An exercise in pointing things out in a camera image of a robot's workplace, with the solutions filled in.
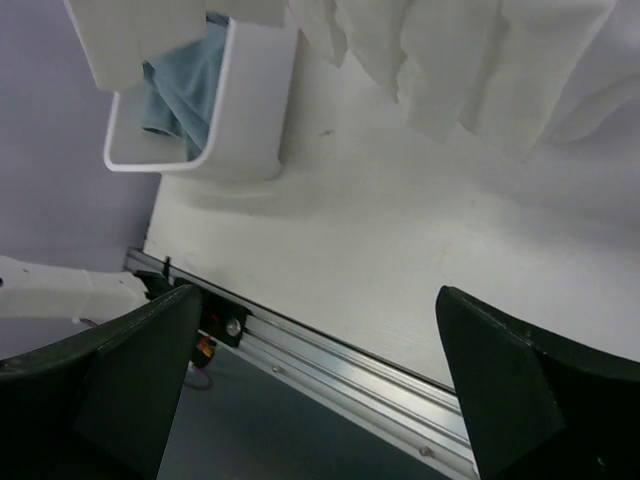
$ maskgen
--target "white cloth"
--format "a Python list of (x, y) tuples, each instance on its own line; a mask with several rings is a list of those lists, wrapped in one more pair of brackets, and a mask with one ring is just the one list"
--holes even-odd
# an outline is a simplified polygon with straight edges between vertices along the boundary
[(228, 15), (239, 22), (282, 26), (286, 0), (206, 0), (207, 11)]
[[(337, 24), (365, 71), (399, 100), (410, 126), (444, 141), (460, 122), (521, 159), (545, 132), (572, 71), (618, 0), (290, 3), (296, 21), (325, 58), (331, 48), (338, 50)], [(334, 18), (327, 19), (332, 11)], [(594, 97), (594, 102), (610, 107), (623, 101), (635, 90), (631, 83), (616, 84), (615, 94)], [(585, 124), (590, 117), (584, 106), (575, 118)]]
[(91, 73), (102, 90), (143, 80), (142, 63), (204, 38), (204, 0), (65, 0)]
[(618, 0), (571, 73), (545, 140), (568, 143), (592, 133), (621, 105), (640, 98), (640, 2)]
[(289, 0), (298, 27), (327, 62), (339, 67), (347, 53), (347, 37), (335, 20), (333, 0)]

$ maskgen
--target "black bracket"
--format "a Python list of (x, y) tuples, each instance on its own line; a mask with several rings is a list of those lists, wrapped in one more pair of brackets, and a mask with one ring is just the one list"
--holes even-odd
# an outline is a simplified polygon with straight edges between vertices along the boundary
[[(174, 286), (180, 285), (193, 285), (193, 283), (183, 278), (176, 278)], [(200, 293), (203, 298), (200, 330), (230, 347), (238, 347), (245, 330), (247, 316), (251, 312), (242, 305), (202, 288)]]
[(165, 293), (173, 290), (173, 285), (169, 281), (169, 269), (171, 268), (171, 257), (167, 257), (162, 266), (162, 272), (138, 271), (135, 276), (142, 280), (147, 287), (147, 300), (155, 300)]

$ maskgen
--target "blue cloth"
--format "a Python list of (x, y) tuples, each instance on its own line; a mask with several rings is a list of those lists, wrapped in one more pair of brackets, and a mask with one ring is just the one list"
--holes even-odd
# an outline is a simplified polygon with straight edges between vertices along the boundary
[(207, 36), (143, 65), (152, 90), (142, 128), (183, 138), (188, 160), (207, 144), (218, 78), (227, 39), (228, 19), (208, 17)]

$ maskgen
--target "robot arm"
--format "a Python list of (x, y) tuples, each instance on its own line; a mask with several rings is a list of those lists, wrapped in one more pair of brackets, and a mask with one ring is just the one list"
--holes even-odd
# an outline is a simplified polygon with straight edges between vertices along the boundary
[(0, 320), (16, 317), (112, 320), (147, 303), (131, 273), (25, 263), (0, 256)]

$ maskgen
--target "bolt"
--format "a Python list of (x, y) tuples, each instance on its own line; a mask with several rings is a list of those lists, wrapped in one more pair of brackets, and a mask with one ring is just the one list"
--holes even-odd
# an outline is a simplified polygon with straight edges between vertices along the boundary
[(422, 446), (418, 449), (418, 452), (422, 457), (433, 457), (433, 450), (427, 446)]
[(242, 325), (237, 318), (232, 318), (227, 322), (227, 333), (231, 337), (237, 337), (242, 332)]

